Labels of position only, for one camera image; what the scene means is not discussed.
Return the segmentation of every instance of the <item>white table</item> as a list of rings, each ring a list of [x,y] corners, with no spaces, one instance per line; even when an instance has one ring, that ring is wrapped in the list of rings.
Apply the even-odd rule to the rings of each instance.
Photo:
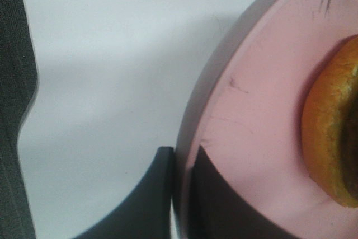
[[[71,238],[175,145],[204,64],[254,0],[24,1],[40,80],[20,161],[38,239]]]

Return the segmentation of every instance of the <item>black curved edge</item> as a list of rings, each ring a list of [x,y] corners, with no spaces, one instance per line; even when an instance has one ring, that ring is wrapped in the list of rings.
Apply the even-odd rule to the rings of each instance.
[[[173,164],[173,148],[160,147],[124,202],[76,239],[170,239]]]
[[[298,239],[238,196],[200,147],[190,192],[189,239],[234,238]]]
[[[17,136],[37,88],[23,0],[0,0],[0,238],[34,239]]]

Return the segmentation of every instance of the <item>pink plate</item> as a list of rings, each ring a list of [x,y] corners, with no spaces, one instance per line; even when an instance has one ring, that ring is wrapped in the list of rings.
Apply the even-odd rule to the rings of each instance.
[[[187,237],[191,169],[201,144],[228,184],[299,238],[356,238],[358,209],[313,182],[300,116],[317,74],[358,34],[358,0],[257,0],[205,67],[177,143],[175,210]]]

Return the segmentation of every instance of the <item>food item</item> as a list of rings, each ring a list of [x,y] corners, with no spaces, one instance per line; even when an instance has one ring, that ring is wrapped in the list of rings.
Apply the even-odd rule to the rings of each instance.
[[[358,207],[358,36],[327,64],[304,104],[303,157],[336,202]]]

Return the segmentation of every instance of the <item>gray cloth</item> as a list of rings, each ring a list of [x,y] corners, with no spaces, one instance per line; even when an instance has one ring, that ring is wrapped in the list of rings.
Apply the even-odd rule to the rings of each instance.
[[[0,0],[0,239],[36,238],[17,157],[37,72],[22,0]]]

